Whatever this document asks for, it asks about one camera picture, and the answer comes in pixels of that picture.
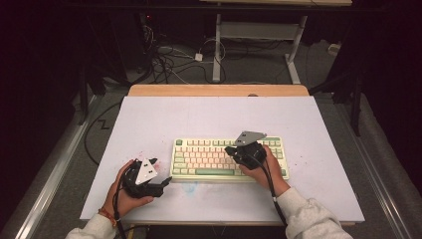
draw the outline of white table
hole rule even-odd
[[[104,203],[109,185],[130,159],[158,158],[169,175],[177,137],[237,137],[242,130],[279,135],[289,184],[313,197],[342,223],[364,221],[313,97],[126,97],[81,219]],[[281,225],[270,192],[257,183],[171,182],[152,203],[127,214],[143,224]]]

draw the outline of beige keyboard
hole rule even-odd
[[[224,148],[234,146],[234,139],[178,138],[173,144],[170,176],[178,181],[254,181],[239,169],[239,164]],[[289,179],[282,140],[268,136],[259,143],[267,145],[277,158],[284,179]]]

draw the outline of bracelet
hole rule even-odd
[[[111,222],[112,227],[115,227],[115,225],[117,225],[117,222],[115,221],[114,217],[109,214],[104,207],[99,209],[99,215],[108,218],[108,220]]]

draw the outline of person's right hand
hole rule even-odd
[[[273,156],[273,153],[271,152],[271,150],[266,145],[263,145],[263,148],[267,153],[267,158],[266,158],[266,161],[263,162],[263,165],[267,171],[271,172],[271,178],[273,179],[276,196],[280,196],[285,191],[287,191],[290,187],[283,179],[282,173],[280,171],[279,163],[277,162],[277,159]],[[243,173],[245,173],[245,175],[253,177],[263,187],[270,189],[267,176],[265,175],[261,167],[257,167],[253,170],[249,170],[246,166],[239,165],[239,168],[243,171]]]

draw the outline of white sleeve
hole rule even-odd
[[[336,217],[314,199],[304,199],[295,188],[277,198],[286,217],[288,238],[352,238]]]
[[[108,218],[94,215],[84,229],[75,228],[68,233],[66,239],[112,239],[115,230]]]

